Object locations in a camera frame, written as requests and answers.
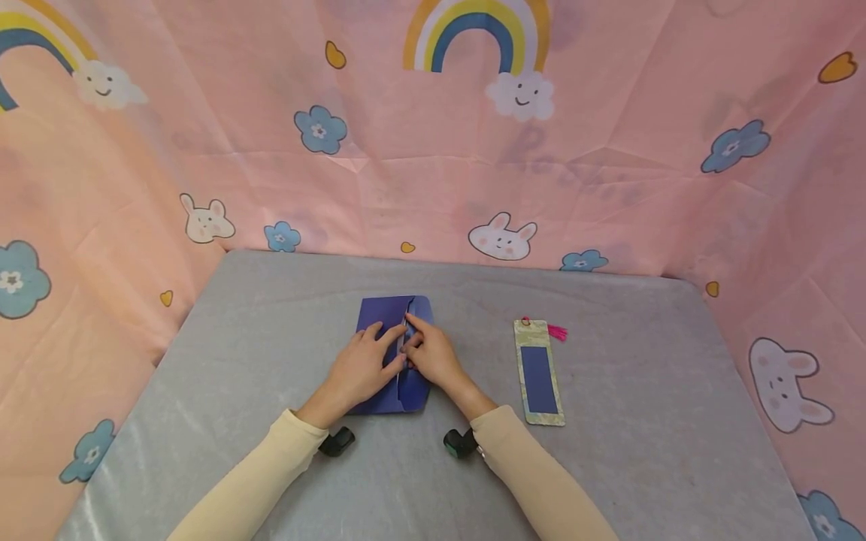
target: gray tablecloth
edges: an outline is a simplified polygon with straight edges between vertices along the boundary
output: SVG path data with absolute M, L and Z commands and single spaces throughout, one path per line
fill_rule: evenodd
M 513 321 L 553 342 L 566 426 L 530 427 L 622 541 L 811 541 L 797 498 L 701 296 L 689 284 L 513 268 L 232 252 L 124 423 L 59 539 L 165 539 L 324 378 L 363 297 L 424 294 L 470 375 L 522 416 Z M 423 413 L 344 420 L 256 539 L 536 538 L 438 390 Z

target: blue rectangle on bookmark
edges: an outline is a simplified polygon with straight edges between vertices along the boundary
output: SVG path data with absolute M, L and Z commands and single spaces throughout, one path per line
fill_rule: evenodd
M 527 387 L 527 405 L 533 413 L 559 413 L 556 395 L 553 393 L 553 378 L 550 375 L 550 359 L 546 347 L 523 345 L 520 347 L 523 360 L 523 381 Z
M 394 325 L 406 324 L 409 330 L 404 339 L 408 340 L 415 329 L 405 321 L 404 315 L 410 313 L 428 323 L 433 323 L 433 309 L 430 299 L 421 295 L 403 297 L 377 297 L 361 300 L 361 311 L 358 315 L 358 328 L 382 322 L 382 329 L 376 339 L 382 338 L 385 331 Z M 397 342 L 388 346 L 382 366 L 387 366 L 397 356 Z M 430 382 L 421 372 L 413 369 L 403 369 L 394 379 L 366 402 L 362 402 L 349 411 L 349 415 L 375 415 L 380 413 L 407 413 L 418 411 L 427 403 L 430 393 Z

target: cloud print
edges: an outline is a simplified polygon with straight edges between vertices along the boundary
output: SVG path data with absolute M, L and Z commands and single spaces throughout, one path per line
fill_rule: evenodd
M 147 103 L 147 96 L 135 86 L 129 75 L 117 66 L 107 66 L 98 60 L 83 63 L 72 74 L 81 101 L 100 111 L 122 109 L 130 103 Z
M 513 116 L 520 122 L 553 116 L 553 84 L 537 71 L 518 76 L 502 72 L 496 82 L 488 85 L 486 94 L 496 105 L 497 113 Z

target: pink fabric backdrop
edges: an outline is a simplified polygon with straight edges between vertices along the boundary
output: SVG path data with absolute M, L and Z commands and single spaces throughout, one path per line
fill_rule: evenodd
M 257 248 L 690 280 L 818 538 L 863 540 L 862 2 L 2 6 L 0 538 L 52 537 Z

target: pink tassel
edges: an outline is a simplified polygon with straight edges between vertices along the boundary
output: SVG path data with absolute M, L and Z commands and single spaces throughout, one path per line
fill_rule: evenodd
M 556 338 L 560 342 L 565 342 L 565 339 L 568 338 L 568 329 L 565 327 L 557 327 L 556 325 L 547 324 L 547 334 Z

